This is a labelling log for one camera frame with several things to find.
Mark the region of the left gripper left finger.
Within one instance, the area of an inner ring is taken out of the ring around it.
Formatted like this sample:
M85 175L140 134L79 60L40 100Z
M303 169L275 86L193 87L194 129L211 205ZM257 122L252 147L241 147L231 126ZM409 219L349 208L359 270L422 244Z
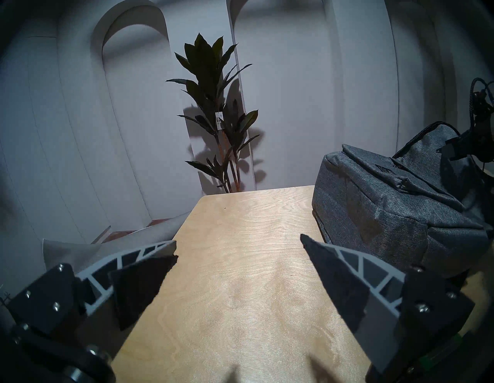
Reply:
M17 324L49 336L74 315L77 325L107 302L120 330L133 325L174 267L176 241L98 254L96 245L53 243L46 273L8 302Z

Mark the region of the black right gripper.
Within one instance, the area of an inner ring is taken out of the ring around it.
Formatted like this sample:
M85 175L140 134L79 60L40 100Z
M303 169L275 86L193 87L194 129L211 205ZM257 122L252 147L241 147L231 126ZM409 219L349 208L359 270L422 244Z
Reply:
M451 161L475 156L480 162L493 162L493 93L483 79L473 79L469 90L470 128L451 138L437 152Z

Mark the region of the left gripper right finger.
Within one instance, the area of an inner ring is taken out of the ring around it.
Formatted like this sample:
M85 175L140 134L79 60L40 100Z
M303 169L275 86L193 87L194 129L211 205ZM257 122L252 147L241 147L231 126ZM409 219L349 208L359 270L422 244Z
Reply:
M461 345L475 303L448 279L422 264L403 272L305 234L300 241L371 362L365 380L420 380Z

